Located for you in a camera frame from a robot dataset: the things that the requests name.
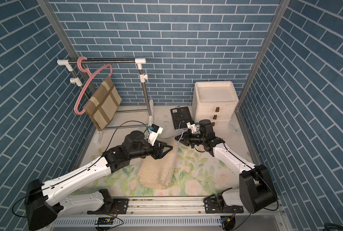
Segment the brown plaid scarf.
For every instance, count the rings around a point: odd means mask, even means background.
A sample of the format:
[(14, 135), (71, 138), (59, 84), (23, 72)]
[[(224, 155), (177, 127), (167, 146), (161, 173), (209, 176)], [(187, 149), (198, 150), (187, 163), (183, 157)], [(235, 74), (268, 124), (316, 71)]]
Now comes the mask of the brown plaid scarf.
[(85, 109), (96, 129), (102, 131), (112, 121), (121, 102), (122, 99), (111, 77), (108, 76), (87, 101), (83, 109)]

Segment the beige scarf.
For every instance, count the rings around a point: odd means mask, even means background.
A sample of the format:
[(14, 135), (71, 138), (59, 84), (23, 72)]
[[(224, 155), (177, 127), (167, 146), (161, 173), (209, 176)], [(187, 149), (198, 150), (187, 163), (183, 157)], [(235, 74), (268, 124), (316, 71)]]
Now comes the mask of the beige scarf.
[(137, 173), (141, 185), (155, 190), (167, 189), (164, 180), (172, 162), (172, 151), (177, 143), (173, 138), (163, 139), (162, 141), (172, 145), (173, 149), (162, 159), (155, 160), (152, 157), (146, 157), (142, 161)]

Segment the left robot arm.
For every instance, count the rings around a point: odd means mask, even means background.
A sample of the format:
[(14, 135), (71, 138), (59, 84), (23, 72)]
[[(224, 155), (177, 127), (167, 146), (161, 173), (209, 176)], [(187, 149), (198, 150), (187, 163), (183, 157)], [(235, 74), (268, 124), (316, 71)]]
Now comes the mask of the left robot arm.
[(68, 196), (81, 187), (128, 166), (132, 159), (151, 156), (162, 159), (173, 147), (153, 139), (146, 141), (144, 133), (132, 131), (121, 145), (110, 148), (94, 161), (56, 179), (42, 182), (39, 179), (28, 183), (24, 201), (28, 227), (31, 231), (42, 229), (58, 217), (86, 210), (90, 214), (113, 211), (113, 199), (108, 190), (99, 190), (93, 195), (78, 199)]

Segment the pink plastic hanger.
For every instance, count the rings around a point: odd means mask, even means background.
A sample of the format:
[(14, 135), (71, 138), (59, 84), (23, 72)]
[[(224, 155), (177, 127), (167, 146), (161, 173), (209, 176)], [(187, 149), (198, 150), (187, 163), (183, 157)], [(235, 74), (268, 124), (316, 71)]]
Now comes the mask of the pink plastic hanger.
[(84, 93), (86, 92), (86, 89), (88, 88), (88, 86), (89, 86), (89, 84), (91, 83), (91, 81), (92, 81), (92, 80), (93, 80), (102, 70), (104, 70), (104, 69), (106, 69), (106, 68), (108, 68), (108, 67), (110, 68), (110, 76), (111, 76), (112, 73), (113, 73), (113, 67), (112, 67), (111, 64), (105, 64), (105, 65), (101, 66), (99, 69), (97, 69), (94, 73), (91, 73), (91, 71), (90, 71), (88, 68), (83, 68), (83, 67), (82, 67), (82, 62), (83, 62), (83, 61), (87, 61), (87, 60), (88, 60), (88, 59), (87, 59), (86, 57), (84, 57), (84, 56), (79, 57), (78, 60), (77, 60), (77, 66), (78, 66), (79, 70), (80, 70), (82, 73), (87, 73), (88, 76), (89, 76), (89, 79), (86, 81), (84, 87), (82, 88), (82, 90), (81, 90), (81, 92), (80, 92), (80, 94), (79, 94), (79, 96), (78, 96), (78, 98), (77, 98), (77, 101), (76, 101), (76, 103), (75, 103), (75, 106), (74, 106), (74, 112), (75, 112), (75, 114), (77, 114), (77, 115), (79, 115), (79, 116), (85, 113), (85, 109), (83, 109), (82, 111), (79, 111), (79, 110), (78, 110), (78, 107), (79, 107), (79, 104), (80, 104), (80, 102), (81, 102), (81, 100), (82, 100), (82, 98), (83, 98), (83, 96), (84, 96)]

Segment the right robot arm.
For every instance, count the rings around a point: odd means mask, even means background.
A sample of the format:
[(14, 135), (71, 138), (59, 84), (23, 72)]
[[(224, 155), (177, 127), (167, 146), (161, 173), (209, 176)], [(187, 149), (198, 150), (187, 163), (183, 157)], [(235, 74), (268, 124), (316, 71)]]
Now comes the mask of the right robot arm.
[(194, 148), (202, 145), (204, 151), (223, 162), (239, 177), (239, 189), (228, 189), (220, 193), (227, 206), (243, 206), (254, 214), (267, 206), (278, 203), (269, 170), (264, 165), (255, 165), (236, 152), (226, 142), (215, 135), (210, 120), (204, 119), (196, 124), (187, 124), (187, 131), (175, 137), (179, 143)]

